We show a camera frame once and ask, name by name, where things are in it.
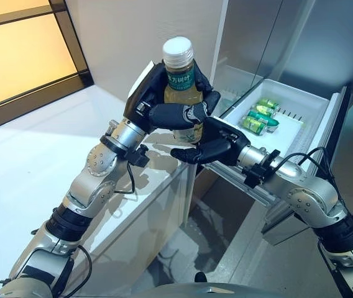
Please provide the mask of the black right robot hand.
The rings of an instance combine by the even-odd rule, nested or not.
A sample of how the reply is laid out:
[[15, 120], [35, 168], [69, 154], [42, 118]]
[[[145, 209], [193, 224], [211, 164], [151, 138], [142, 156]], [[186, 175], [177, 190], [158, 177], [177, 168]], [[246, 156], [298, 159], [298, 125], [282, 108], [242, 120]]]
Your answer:
[[235, 126], [217, 117], [203, 122], [203, 134], [193, 148], [171, 149], [171, 156], [191, 165], [204, 165], [220, 161], [227, 166], [237, 165], [241, 151], [250, 145], [249, 139]]

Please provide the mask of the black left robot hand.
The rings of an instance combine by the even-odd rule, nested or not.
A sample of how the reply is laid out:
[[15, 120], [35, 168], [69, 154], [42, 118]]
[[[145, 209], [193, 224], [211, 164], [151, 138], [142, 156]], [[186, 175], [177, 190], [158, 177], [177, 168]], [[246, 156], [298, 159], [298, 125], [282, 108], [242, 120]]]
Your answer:
[[203, 95], [197, 104], [165, 103], [168, 76], [164, 63], [157, 63], [143, 72], [145, 75], [129, 96], [123, 116], [150, 134], [155, 129], [186, 130], [202, 124], [215, 109], [220, 93], [210, 85], [208, 78], [194, 65], [195, 87]]

